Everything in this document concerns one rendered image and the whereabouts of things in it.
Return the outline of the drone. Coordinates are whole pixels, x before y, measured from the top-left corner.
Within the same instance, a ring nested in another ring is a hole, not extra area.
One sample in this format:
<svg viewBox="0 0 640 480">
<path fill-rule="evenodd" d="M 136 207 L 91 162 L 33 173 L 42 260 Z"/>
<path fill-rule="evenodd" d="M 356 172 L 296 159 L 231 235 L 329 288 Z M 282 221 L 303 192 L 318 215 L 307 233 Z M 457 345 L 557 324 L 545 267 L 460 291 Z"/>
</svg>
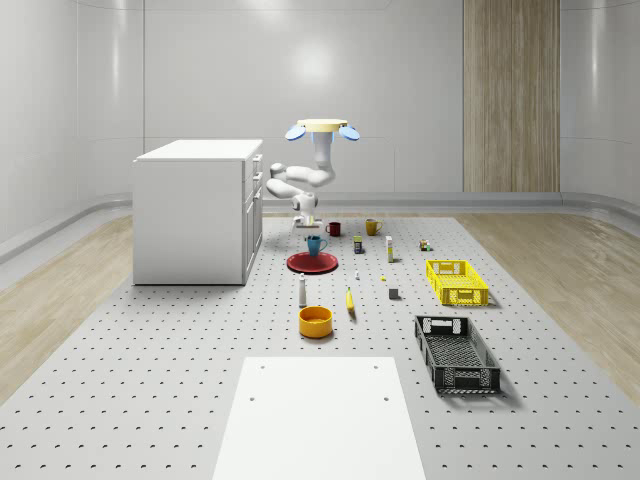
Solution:
<svg viewBox="0 0 640 480">
<path fill-rule="evenodd" d="M 292 126 L 285 138 L 289 141 L 296 140 L 304 136 L 307 132 L 311 133 L 334 133 L 338 132 L 343 138 L 357 141 L 360 139 L 360 134 L 354 127 L 348 124 L 346 120 L 341 119 L 304 119 L 298 120 L 297 123 Z"/>
</svg>

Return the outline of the yellow basket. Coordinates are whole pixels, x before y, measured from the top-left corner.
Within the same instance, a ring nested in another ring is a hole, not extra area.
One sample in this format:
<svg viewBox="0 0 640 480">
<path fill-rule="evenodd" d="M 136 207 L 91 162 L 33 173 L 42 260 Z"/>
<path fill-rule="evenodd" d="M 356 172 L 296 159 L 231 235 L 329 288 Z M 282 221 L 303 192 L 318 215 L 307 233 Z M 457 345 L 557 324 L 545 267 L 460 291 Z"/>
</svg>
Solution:
<svg viewBox="0 0 640 480">
<path fill-rule="evenodd" d="M 427 260 L 426 276 L 443 305 L 488 304 L 488 286 L 466 260 Z"/>
</svg>

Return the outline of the dark grey basket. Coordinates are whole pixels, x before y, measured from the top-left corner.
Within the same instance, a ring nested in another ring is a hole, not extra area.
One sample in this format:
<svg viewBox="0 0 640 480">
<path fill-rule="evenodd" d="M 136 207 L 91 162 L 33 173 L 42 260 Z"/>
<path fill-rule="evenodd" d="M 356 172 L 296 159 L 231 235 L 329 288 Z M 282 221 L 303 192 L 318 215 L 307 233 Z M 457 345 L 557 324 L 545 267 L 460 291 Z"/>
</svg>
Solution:
<svg viewBox="0 0 640 480">
<path fill-rule="evenodd" d="M 414 322 L 414 335 L 437 391 L 500 390 L 500 366 L 471 320 L 416 315 Z"/>
</svg>

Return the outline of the white board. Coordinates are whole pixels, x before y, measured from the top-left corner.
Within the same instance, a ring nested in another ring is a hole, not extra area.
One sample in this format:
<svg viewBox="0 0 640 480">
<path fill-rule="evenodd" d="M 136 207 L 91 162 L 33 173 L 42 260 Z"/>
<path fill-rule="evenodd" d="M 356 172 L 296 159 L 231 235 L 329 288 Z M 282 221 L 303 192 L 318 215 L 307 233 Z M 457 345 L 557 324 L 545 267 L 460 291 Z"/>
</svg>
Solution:
<svg viewBox="0 0 640 480">
<path fill-rule="evenodd" d="M 248 357 L 213 480 L 425 480 L 391 357 Z"/>
</svg>

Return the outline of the yellow bowl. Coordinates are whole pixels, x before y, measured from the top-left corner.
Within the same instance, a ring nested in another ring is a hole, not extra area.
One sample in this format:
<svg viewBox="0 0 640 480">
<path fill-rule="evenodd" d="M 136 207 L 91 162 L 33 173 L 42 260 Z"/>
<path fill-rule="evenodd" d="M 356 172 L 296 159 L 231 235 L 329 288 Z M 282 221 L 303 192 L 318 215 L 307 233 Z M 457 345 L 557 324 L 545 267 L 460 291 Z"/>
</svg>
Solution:
<svg viewBox="0 0 640 480">
<path fill-rule="evenodd" d="M 299 331 L 308 338 L 322 338 L 333 330 L 332 312 L 322 306 L 308 306 L 299 311 Z"/>
</svg>

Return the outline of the white cabinet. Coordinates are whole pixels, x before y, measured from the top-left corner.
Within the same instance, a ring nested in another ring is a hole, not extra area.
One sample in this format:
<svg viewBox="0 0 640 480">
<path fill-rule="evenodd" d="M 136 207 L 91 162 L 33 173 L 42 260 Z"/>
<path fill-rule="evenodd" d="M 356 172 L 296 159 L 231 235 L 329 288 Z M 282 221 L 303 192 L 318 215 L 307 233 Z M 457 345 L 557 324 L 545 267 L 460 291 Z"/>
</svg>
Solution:
<svg viewBox="0 0 640 480">
<path fill-rule="evenodd" d="M 133 281 L 243 285 L 262 238 L 262 142 L 176 140 L 133 163 Z"/>
</svg>

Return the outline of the red plate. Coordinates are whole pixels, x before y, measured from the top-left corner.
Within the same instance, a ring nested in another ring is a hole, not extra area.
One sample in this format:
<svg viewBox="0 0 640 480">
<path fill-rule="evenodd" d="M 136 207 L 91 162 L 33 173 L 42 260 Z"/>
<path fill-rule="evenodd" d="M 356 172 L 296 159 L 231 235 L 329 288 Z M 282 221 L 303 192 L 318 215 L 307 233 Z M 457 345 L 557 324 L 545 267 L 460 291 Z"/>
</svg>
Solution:
<svg viewBox="0 0 640 480">
<path fill-rule="evenodd" d="M 309 252 L 296 253 L 287 259 L 287 267 L 298 273 L 319 275 L 331 272 L 338 267 L 334 255 L 320 252 L 312 256 Z"/>
</svg>

